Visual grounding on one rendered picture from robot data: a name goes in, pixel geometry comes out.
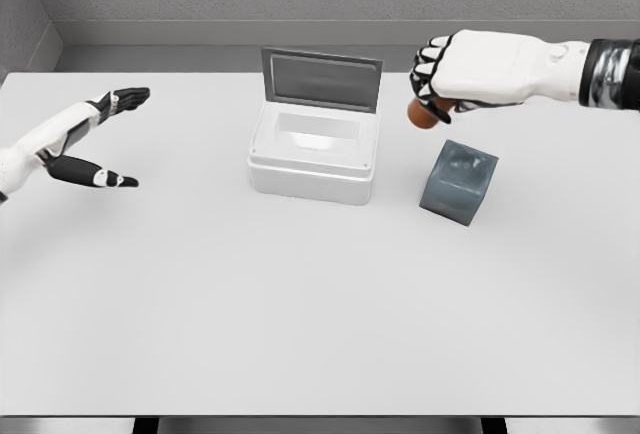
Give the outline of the grey box lid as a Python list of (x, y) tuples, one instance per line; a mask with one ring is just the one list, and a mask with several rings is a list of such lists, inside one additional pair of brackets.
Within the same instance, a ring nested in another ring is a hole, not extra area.
[(261, 60), (270, 102), (377, 112), (381, 60), (280, 48), (263, 48)]

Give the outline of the grey translucent cube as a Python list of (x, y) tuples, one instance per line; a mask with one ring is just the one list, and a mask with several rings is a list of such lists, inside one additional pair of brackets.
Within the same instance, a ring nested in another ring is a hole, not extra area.
[(498, 161), (497, 156), (446, 140), (419, 207), (469, 226), (484, 201)]

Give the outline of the white open box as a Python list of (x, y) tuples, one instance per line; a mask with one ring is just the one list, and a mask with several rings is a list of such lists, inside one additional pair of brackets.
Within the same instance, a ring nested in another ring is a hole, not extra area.
[(251, 185), (264, 194), (365, 205), (378, 137), (375, 113), (266, 101), (248, 149)]

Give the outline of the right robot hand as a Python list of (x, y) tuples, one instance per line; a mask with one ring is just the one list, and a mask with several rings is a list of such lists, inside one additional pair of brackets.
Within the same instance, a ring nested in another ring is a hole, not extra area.
[(449, 115), (518, 105), (536, 90), (535, 58), (543, 47), (538, 38), (501, 32), (461, 30), (435, 37), (414, 57), (409, 73), (414, 98), (422, 104), (454, 100)]

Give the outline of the brown round object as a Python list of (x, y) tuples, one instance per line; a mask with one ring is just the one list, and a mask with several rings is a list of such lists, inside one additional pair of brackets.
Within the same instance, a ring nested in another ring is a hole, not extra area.
[(414, 98), (408, 105), (407, 115), (411, 123), (421, 129), (431, 129), (438, 123), (451, 123), (449, 112), (455, 107), (456, 101), (435, 98), (422, 104)]

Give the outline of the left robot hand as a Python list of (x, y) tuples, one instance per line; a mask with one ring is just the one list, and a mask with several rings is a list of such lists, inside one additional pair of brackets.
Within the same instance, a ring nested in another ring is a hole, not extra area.
[(69, 156), (67, 152), (108, 119), (136, 110), (149, 97), (147, 87), (112, 90), (99, 99), (76, 103), (31, 129), (9, 146), (16, 147), (24, 159), (24, 183), (20, 188), (40, 168), (56, 180), (85, 187), (138, 187), (135, 178)]

